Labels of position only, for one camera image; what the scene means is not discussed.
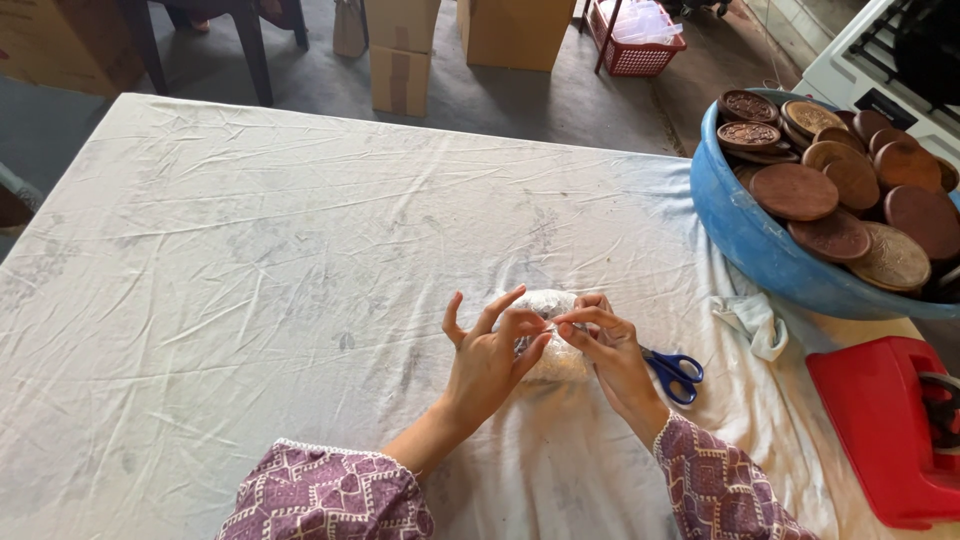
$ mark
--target purple patterned sleeve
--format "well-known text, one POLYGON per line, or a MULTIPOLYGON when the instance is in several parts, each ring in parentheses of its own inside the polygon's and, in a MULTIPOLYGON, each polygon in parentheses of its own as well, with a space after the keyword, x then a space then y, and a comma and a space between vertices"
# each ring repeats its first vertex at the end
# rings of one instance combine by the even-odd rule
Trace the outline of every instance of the purple patterned sleeve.
POLYGON ((684 539, 815 539, 780 506, 750 457, 676 412, 654 441, 684 539))
POLYGON ((276 441, 240 484, 217 540, 420 540, 433 518, 392 458, 276 441))

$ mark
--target clear plastic wrap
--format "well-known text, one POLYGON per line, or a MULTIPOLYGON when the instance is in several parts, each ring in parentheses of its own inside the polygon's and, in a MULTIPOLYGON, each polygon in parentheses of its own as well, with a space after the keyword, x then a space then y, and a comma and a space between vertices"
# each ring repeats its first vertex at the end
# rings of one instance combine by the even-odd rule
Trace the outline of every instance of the clear plastic wrap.
MULTIPOLYGON (((549 382, 583 381, 590 375, 589 363, 580 350, 574 348, 557 334, 557 327, 549 322, 557 315, 562 315, 573 309, 573 301, 577 296, 568 292, 554 289, 527 291, 511 307, 529 308, 543 317, 549 323, 551 332, 550 341, 543 349, 543 356, 523 377, 523 381, 543 380, 549 382)), ((514 353, 519 356, 534 338, 521 337, 516 341, 514 353)))

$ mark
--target packing tape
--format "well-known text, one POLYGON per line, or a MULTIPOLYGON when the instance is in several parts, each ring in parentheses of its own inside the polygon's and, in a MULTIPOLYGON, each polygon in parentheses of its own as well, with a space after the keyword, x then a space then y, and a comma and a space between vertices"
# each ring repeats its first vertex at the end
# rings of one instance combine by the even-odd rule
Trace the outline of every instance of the packing tape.
POLYGON ((407 113, 407 81, 410 80, 410 56, 393 53, 390 58, 390 110, 407 113))
POLYGON ((405 26, 395 26, 396 48, 401 51, 410 50, 410 31, 405 26))

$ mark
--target cardboard box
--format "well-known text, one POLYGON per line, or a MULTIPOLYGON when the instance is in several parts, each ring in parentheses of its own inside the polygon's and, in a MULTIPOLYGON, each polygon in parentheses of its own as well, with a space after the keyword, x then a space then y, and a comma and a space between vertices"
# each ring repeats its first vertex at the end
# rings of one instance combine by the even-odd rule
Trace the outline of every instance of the cardboard box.
POLYGON ((116 97, 143 75, 115 0, 0 0, 0 73, 116 97))
POLYGON ((552 71, 576 0, 458 0, 467 63, 552 71))
POLYGON ((366 0, 365 6, 370 45, 414 53, 433 49, 440 0, 366 0))
POLYGON ((426 116, 430 55, 370 46, 373 108, 408 116, 426 116))

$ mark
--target blue scissors handle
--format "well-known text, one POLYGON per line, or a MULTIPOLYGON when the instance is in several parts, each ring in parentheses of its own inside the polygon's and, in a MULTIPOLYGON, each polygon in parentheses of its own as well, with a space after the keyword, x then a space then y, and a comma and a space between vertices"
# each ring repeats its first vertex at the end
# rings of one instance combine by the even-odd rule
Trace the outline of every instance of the blue scissors handle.
POLYGON ((642 347, 641 350, 643 358, 653 368, 657 374, 657 379, 660 379, 663 393, 678 404, 690 405, 693 403, 693 400, 697 398, 697 389, 694 384, 704 379, 704 367, 700 365, 700 362, 687 355, 662 355, 645 347, 642 347), (695 373, 685 370, 684 362, 688 363, 695 373), (670 387, 674 381, 684 390, 685 396, 681 397, 674 393, 670 387))

